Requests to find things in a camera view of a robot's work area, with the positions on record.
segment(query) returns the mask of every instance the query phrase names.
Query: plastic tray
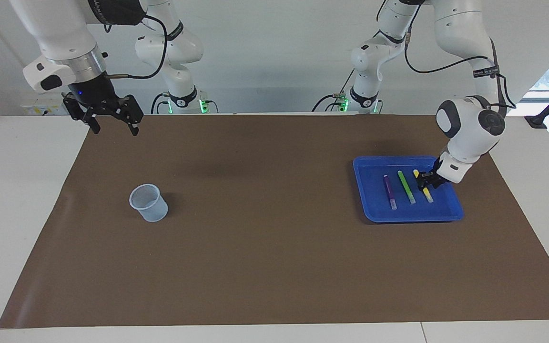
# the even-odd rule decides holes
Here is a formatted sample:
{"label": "plastic tray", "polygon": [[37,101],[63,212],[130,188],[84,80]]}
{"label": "plastic tray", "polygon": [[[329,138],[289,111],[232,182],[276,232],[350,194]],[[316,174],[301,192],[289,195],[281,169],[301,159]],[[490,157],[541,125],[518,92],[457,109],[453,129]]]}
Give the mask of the plastic tray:
{"label": "plastic tray", "polygon": [[[353,161],[361,203],[368,219],[375,223],[454,222],[463,218],[463,208],[451,184],[438,189],[429,187],[433,203],[418,188],[414,169],[420,172],[433,168],[433,156],[364,156]],[[410,185],[416,204],[410,204],[397,171],[401,170]],[[383,176],[388,175],[394,191],[397,210],[392,210]]]}

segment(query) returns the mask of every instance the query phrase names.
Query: purple marker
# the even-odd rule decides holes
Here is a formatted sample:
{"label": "purple marker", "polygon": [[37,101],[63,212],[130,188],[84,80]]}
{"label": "purple marker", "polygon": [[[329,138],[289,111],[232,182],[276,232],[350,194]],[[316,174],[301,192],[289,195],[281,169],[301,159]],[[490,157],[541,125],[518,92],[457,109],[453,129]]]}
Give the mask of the purple marker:
{"label": "purple marker", "polygon": [[395,203],[393,188],[391,187],[391,182],[388,180],[388,175],[383,176],[383,181],[385,182],[385,190],[387,191],[387,196],[389,197],[389,202],[391,203],[391,209],[396,210],[397,204]]}

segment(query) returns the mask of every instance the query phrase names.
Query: translucent cup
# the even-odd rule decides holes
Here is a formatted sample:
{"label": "translucent cup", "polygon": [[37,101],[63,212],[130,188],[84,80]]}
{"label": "translucent cup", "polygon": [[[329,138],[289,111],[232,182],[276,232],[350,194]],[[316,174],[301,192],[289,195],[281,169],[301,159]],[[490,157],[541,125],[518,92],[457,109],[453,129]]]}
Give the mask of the translucent cup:
{"label": "translucent cup", "polygon": [[168,205],[162,198],[160,190],[152,184],[144,184],[135,188],[128,201],[132,208],[141,213],[146,222],[158,222],[168,213]]}

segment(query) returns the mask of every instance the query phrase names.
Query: yellow marker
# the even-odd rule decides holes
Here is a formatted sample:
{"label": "yellow marker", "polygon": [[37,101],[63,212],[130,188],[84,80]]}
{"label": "yellow marker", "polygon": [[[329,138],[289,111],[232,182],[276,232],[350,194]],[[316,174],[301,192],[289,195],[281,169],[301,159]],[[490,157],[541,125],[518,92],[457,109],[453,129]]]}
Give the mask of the yellow marker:
{"label": "yellow marker", "polygon": [[[418,170],[416,169],[414,169],[414,177],[418,178]],[[427,189],[427,187],[423,188],[423,193],[425,194],[427,201],[431,204],[433,202],[433,198],[431,197],[431,193],[429,193],[429,189]]]}

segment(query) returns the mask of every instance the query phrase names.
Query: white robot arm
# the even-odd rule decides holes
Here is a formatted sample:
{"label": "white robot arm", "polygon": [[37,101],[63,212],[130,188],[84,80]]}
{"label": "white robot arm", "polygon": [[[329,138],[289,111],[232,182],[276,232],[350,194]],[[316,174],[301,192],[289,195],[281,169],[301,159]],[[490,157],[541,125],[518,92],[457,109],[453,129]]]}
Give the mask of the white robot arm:
{"label": "white robot arm", "polygon": [[156,68],[166,42],[168,48],[161,76],[168,87],[170,107],[174,113],[204,113],[208,107],[204,104],[202,91],[194,85],[192,75],[183,66],[200,61],[203,57],[204,48],[200,39],[185,29],[170,0],[146,0],[146,4],[148,15],[163,21],[170,33],[165,37],[154,21],[146,20],[144,24],[155,33],[139,37],[135,44],[137,56]]}
{"label": "white robot arm", "polygon": [[348,108],[361,113],[373,110],[383,81],[381,67],[407,49],[412,20],[423,4],[435,8],[438,45],[469,61],[477,89],[475,95],[446,100],[437,111],[437,124],[450,141],[434,169],[421,173],[418,182],[420,187],[438,187],[445,182],[461,182],[505,130],[508,106],[497,53],[484,28],[479,0],[386,0],[379,15],[378,33],[353,50],[358,76],[348,92]]}
{"label": "white robot arm", "polygon": [[137,25],[146,18],[139,0],[10,0],[25,28],[35,37],[41,56],[22,71],[38,93],[69,86],[63,104],[72,119],[81,120],[97,134],[101,127],[96,115],[111,115],[139,133],[143,111],[132,95],[116,95],[104,55],[88,31],[86,7],[93,19],[111,25]]}

